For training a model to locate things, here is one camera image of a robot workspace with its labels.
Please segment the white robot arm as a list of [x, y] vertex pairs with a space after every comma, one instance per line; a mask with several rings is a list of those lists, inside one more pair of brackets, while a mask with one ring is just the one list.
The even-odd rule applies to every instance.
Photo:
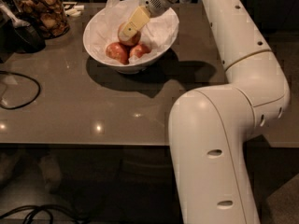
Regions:
[[[133, 36], [177, 0], [140, 0], [121, 29]], [[273, 51], [240, 0], [202, 0], [227, 82], [174, 103], [168, 136], [184, 224], [260, 224], [243, 145], [279, 119], [290, 89]]]

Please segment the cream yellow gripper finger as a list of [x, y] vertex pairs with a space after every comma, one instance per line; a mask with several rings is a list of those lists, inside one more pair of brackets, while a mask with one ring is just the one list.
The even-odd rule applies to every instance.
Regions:
[[120, 29], [120, 39], [131, 39], [150, 21], [150, 12], [145, 6], [138, 6], [129, 20]]

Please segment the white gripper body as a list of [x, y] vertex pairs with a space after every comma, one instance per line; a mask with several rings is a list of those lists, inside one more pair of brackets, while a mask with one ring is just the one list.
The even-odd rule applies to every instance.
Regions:
[[152, 18], [164, 14], [172, 5], [170, 0], [140, 0], [140, 5], [144, 6]]

